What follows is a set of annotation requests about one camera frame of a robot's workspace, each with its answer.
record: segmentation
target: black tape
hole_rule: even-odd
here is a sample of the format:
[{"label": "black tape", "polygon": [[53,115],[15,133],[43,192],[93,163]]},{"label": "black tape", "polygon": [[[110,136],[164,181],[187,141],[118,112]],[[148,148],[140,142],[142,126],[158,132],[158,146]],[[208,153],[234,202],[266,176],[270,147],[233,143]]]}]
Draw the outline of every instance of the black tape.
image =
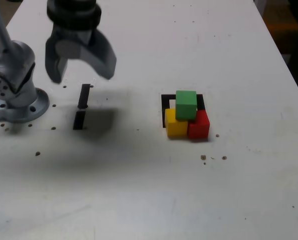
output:
[{"label": "black tape", "polygon": [[90,84],[82,84],[79,103],[78,103],[79,109],[86,109],[88,107],[87,103],[89,98],[89,92],[90,92]]},{"label": "black tape", "polygon": [[75,113],[73,130],[82,130],[84,123],[85,111],[77,111]]}]

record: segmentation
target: red cube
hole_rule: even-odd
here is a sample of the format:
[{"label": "red cube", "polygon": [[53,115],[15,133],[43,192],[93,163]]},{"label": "red cube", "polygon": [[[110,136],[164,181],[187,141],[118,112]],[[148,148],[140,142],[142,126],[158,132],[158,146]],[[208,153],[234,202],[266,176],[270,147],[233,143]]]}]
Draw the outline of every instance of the red cube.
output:
[{"label": "red cube", "polygon": [[189,122],[188,138],[206,139],[209,135],[210,122],[205,110],[198,110],[195,121]]}]

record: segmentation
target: black square outline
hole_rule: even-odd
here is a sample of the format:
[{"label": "black square outline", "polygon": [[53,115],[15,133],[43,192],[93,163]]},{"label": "black square outline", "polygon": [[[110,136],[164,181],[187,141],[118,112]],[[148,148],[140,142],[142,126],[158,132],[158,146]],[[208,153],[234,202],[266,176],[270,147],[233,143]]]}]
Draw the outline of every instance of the black square outline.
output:
[{"label": "black square outline", "polygon": [[[175,94],[161,94],[162,125],[165,129],[165,109],[170,108],[170,100],[175,100]],[[197,109],[205,110],[203,94],[197,94]]]}]

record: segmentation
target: yellow cube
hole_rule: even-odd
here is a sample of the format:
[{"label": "yellow cube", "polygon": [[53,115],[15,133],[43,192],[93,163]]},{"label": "yellow cube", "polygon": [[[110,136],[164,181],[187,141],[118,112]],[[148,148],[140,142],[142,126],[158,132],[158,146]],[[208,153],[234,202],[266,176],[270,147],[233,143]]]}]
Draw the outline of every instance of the yellow cube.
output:
[{"label": "yellow cube", "polygon": [[183,137],[187,135],[188,121],[175,119],[175,108],[165,109],[165,129],[168,137]]}]

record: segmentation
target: black tape strip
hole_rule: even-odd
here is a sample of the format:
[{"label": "black tape strip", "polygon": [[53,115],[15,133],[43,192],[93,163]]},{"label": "black tape strip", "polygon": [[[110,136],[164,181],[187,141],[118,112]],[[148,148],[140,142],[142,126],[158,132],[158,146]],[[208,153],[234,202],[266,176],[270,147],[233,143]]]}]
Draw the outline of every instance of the black tape strip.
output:
[{"label": "black tape strip", "polygon": [[165,109],[170,108],[170,100],[175,100],[175,94],[162,94],[161,95],[161,105],[162,105],[162,124],[165,129],[164,117]]},{"label": "black tape strip", "polygon": [[82,130],[83,129],[84,117],[85,117],[85,111],[77,111],[75,113],[73,130]]},{"label": "black tape strip", "polygon": [[89,98],[89,92],[90,92],[90,84],[82,84],[79,103],[78,103],[79,109],[86,109],[88,107],[87,103]]},{"label": "black tape strip", "polygon": [[198,110],[205,110],[204,100],[202,94],[197,94],[197,109]]}]

